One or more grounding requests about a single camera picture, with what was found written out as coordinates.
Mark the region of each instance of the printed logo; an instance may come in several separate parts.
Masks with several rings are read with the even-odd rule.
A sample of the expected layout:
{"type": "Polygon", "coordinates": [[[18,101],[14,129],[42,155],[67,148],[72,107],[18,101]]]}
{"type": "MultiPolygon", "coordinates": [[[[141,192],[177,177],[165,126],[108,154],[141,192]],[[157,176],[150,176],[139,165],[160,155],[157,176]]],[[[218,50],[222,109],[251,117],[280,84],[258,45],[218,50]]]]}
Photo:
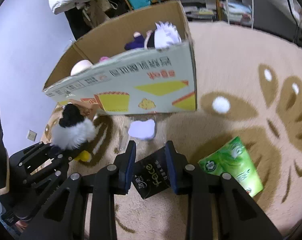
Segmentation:
{"type": "Polygon", "coordinates": [[[148,164],[148,165],[146,166],[146,169],[147,169],[148,172],[152,175],[152,179],[154,180],[154,181],[152,181],[153,184],[154,184],[155,186],[158,187],[159,184],[162,183],[162,182],[161,182],[161,181],[158,181],[158,174],[156,173],[156,171],[155,171],[155,169],[153,168],[152,164],[148,164]]]}
{"type": "Polygon", "coordinates": [[[214,161],[207,161],[205,168],[207,171],[212,172],[217,168],[217,165],[214,161]]]}
{"type": "Polygon", "coordinates": [[[242,151],[243,151],[242,149],[243,149],[242,145],[236,145],[231,151],[231,156],[233,158],[238,157],[242,153],[242,151]]]}
{"type": "Polygon", "coordinates": [[[144,182],[144,179],[143,179],[142,176],[136,176],[135,175],[135,181],[136,181],[139,189],[147,187],[147,184],[144,182]]]}
{"type": "Polygon", "coordinates": [[[240,173],[238,176],[236,176],[236,178],[235,178],[236,181],[240,183],[242,180],[244,180],[248,177],[249,173],[250,173],[250,169],[240,173]]]}

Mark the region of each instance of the cardboard box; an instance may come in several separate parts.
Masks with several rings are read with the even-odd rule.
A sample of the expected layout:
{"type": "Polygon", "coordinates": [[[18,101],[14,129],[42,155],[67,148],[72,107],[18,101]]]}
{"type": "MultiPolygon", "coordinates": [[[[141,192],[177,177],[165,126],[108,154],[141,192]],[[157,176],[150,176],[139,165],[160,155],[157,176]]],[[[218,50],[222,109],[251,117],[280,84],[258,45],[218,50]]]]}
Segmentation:
{"type": "Polygon", "coordinates": [[[196,109],[192,40],[181,3],[169,1],[109,20],[78,39],[61,57],[43,92],[61,104],[70,99],[98,106],[101,114],[146,114],[196,109]],[[167,49],[124,50],[133,33],[144,37],[155,22],[176,25],[182,43],[167,49]],[[102,56],[109,60],[99,63],[102,56]],[[69,76],[88,59],[94,66],[69,76]]]}

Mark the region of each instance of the yellow graphic on box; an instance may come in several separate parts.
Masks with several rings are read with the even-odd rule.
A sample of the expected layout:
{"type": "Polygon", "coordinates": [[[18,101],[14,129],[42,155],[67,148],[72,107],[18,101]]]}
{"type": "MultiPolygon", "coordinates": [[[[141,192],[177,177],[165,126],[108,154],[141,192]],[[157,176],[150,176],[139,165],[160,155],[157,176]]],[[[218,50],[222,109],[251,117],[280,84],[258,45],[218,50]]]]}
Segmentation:
{"type": "Polygon", "coordinates": [[[149,84],[149,85],[142,85],[134,88],[144,92],[148,92],[156,96],[163,96],[172,93],[174,91],[180,90],[181,88],[186,87],[188,85],[189,82],[187,80],[177,80],[177,81],[167,81],[167,82],[160,82],[160,83],[149,84]]]}
{"type": "Polygon", "coordinates": [[[108,91],[94,95],[97,102],[100,102],[104,111],[127,112],[130,95],[126,92],[108,91]]]}
{"type": "Polygon", "coordinates": [[[143,98],[138,107],[143,108],[144,110],[149,110],[155,108],[156,105],[152,100],[143,98]]]}
{"type": "Polygon", "coordinates": [[[187,111],[195,110],[195,92],[191,92],[175,101],[172,102],[172,105],[187,111]]]}

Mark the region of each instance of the green tissue pack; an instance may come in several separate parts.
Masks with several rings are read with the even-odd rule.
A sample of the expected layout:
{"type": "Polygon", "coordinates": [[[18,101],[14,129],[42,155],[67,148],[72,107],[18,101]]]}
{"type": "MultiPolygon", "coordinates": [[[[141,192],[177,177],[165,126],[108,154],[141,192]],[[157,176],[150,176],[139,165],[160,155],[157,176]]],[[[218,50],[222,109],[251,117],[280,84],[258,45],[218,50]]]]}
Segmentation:
{"type": "Polygon", "coordinates": [[[261,179],[239,137],[199,160],[198,164],[209,174],[219,176],[224,172],[230,173],[251,197],[263,190],[261,179]]]}

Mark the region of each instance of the purple plush toy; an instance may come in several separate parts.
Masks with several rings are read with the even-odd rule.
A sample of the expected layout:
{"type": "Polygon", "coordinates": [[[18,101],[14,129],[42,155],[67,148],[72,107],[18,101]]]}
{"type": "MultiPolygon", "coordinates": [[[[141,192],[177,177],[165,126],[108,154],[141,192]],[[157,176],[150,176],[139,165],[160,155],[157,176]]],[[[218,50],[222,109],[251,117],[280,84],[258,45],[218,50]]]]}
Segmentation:
{"type": "Polygon", "coordinates": [[[133,37],[134,41],[125,44],[124,49],[130,50],[136,48],[144,48],[144,37],[141,35],[141,33],[135,32],[133,34],[133,37]]]}

